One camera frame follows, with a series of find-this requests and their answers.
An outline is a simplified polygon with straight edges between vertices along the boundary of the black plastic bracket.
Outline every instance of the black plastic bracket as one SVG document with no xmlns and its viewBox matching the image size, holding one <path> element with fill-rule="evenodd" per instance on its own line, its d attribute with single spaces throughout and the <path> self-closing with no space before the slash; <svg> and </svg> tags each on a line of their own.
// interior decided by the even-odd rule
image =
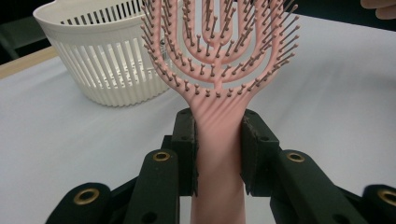
<svg viewBox="0 0 396 224">
<path fill-rule="evenodd" d="M 143 162 L 123 223 L 178 223 L 177 174 L 174 151 L 150 152 Z"/>
<path fill-rule="evenodd" d="M 247 194 L 271 196 L 276 179 L 273 162 L 280 152 L 279 140 L 259 114 L 246 110 L 241 131 L 242 179 Z"/>
</svg>

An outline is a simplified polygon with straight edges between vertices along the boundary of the wooden table edge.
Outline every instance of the wooden table edge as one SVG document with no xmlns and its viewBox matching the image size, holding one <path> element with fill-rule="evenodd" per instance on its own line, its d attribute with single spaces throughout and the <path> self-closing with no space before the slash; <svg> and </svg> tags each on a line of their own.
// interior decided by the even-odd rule
<svg viewBox="0 0 396 224">
<path fill-rule="evenodd" d="M 0 65 L 0 79 L 14 75 L 24 69 L 58 56 L 54 47 L 39 50 L 9 63 Z"/>
</svg>

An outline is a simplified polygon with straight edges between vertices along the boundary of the dark background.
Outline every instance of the dark background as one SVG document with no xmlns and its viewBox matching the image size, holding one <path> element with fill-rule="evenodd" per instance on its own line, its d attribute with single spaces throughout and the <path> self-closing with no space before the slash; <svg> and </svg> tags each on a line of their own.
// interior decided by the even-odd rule
<svg viewBox="0 0 396 224">
<path fill-rule="evenodd" d="M 16 0 L 3 1 L 0 7 L 0 24 L 32 16 L 33 11 L 50 0 Z M 376 18 L 373 9 L 361 7 L 360 0 L 296 0 L 299 5 L 297 14 L 317 17 L 332 21 L 343 21 L 379 29 L 396 31 L 396 20 L 381 21 Z M 17 49 L 20 55 L 26 55 L 48 47 L 48 40 L 39 41 L 30 46 Z M 7 53 L 0 47 L 0 64 L 9 62 Z"/>
</svg>

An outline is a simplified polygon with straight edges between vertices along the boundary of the brass screw insert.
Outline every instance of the brass screw insert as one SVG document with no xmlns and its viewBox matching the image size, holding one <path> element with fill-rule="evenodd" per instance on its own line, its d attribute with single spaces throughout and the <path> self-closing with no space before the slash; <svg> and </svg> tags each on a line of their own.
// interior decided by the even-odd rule
<svg viewBox="0 0 396 224">
<path fill-rule="evenodd" d="M 84 205 L 95 201 L 99 197 L 98 189 L 84 189 L 76 194 L 74 203 Z"/>
<path fill-rule="evenodd" d="M 305 158 L 302 155 L 300 155 L 298 153 L 295 153 L 295 152 L 288 153 L 286 156 L 291 161 L 295 161 L 295 162 L 303 162 L 303 161 L 305 161 Z"/>
</svg>

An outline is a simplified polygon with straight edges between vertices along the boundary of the black mechanical part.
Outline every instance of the black mechanical part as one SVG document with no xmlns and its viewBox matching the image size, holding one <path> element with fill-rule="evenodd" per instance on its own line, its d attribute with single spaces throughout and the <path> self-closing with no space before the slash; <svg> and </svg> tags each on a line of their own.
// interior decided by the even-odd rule
<svg viewBox="0 0 396 224">
<path fill-rule="evenodd" d="M 189 108 L 177 113 L 175 127 L 169 148 L 178 155 L 179 194 L 180 196 L 197 195 L 198 172 L 195 165 L 198 150 L 195 120 Z"/>
<path fill-rule="evenodd" d="M 179 223 L 177 154 L 169 149 L 150 152 L 143 161 L 124 224 Z"/>
<path fill-rule="evenodd" d="M 315 162 L 303 152 L 280 152 L 276 160 L 276 172 L 297 214 L 298 219 L 294 223 L 367 223 Z"/>
<path fill-rule="evenodd" d="M 87 183 L 70 190 L 47 224 L 105 224 L 111 217 L 111 192 L 103 184 Z"/>
<path fill-rule="evenodd" d="M 386 185 L 372 185 L 364 189 L 362 214 L 370 223 L 396 223 L 396 189 Z"/>
<path fill-rule="evenodd" d="M 246 110 L 242 119 L 242 179 L 247 194 L 269 197 L 276 179 L 273 161 L 280 152 L 279 140 L 259 114 Z"/>
<path fill-rule="evenodd" d="M 241 136 L 247 193 L 271 197 L 276 223 L 396 223 L 396 189 L 369 186 L 361 198 L 337 188 L 307 155 L 282 151 L 251 110 L 243 117 Z M 64 196 L 47 223 L 178 223 L 179 196 L 196 194 L 197 142 L 192 113 L 184 109 L 162 149 L 146 156 L 139 177 L 111 192 L 102 184 L 78 186 Z"/>
</svg>

